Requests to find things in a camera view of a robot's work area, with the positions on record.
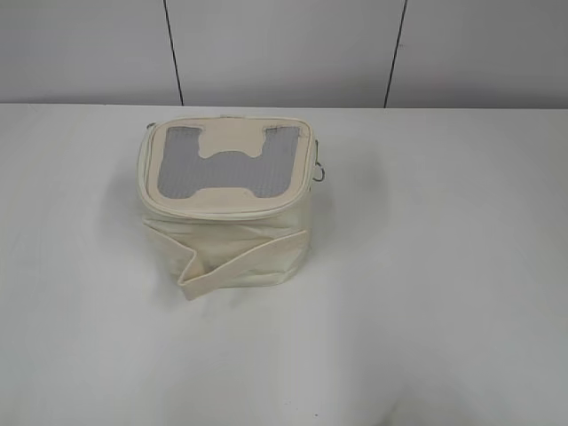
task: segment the strap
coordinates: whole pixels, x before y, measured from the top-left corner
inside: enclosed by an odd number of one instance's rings
[[[165,252],[168,258],[177,259],[185,264],[177,284],[184,291],[187,300],[194,300],[194,298],[203,296],[213,290],[226,287],[232,279],[243,272],[273,260],[275,256],[291,249],[301,249],[308,243],[307,231],[293,233],[256,246],[226,264],[222,264],[215,270],[204,273],[202,262],[194,249],[180,244],[168,235],[160,233],[150,226],[148,226],[148,229],[154,234],[154,237],[157,237],[154,239],[160,244],[162,251]]]

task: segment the panel seam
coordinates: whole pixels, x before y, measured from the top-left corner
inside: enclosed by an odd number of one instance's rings
[[[168,26],[168,37],[170,38],[170,48],[171,48],[171,58],[174,62],[174,69],[176,71],[176,81],[177,81],[177,92],[179,93],[179,102],[184,105],[184,94],[181,91],[181,83],[179,82],[179,72],[178,72],[178,59],[176,58],[176,49],[174,48],[174,37],[171,35],[171,25],[170,25],[170,14],[168,13],[168,4],[166,0],[163,0],[163,10],[166,15],[166,24]]]
[[[387,84],[387,91],[384,94],[384,103],[383,108],[387,107],[387,103],[389,102],[389,95],[391,94],[391,85],[392,85],[392,76],[394,75],[394,67],[397,63],[397,56],[398,56],[398,48],[400,47],[400,37],[402,36],[402,26],[405,23],[406,17],[406,8],[408,6],[408,0],[405,0],[402,6],[402,14],[400,16],[400,25],[398,26],[398,35],[397,35],[397,44],[394,48],[394,54],[392,55],[392,63],[390,64],[390,72],[389,72],[389,82]]]

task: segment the metal d-ring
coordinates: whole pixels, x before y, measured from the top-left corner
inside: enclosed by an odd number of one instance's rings
[[[320,153],[320,142],[316,139],[316,166],[319,167],[321,177],[319,179],[316,179],[315,177],[313,177],[312,179],[316,182],[323,182],[324,179],[326,178],[326,170],[323,168],[320,161],[318,160],[319,153]]]

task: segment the bag lid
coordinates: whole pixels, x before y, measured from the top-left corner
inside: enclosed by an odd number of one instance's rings
[[[153,126],[138,159],[148,207],[174,217],[270,216],[309,189],[312,128],[284,118],[185,118]]]

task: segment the beige fabric bag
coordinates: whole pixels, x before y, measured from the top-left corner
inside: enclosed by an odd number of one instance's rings
[[[300,120],[148,126],[138,157],[145,225],[188,300],[279,284],[297,271],[310,240],[316,164],[312,128]]]

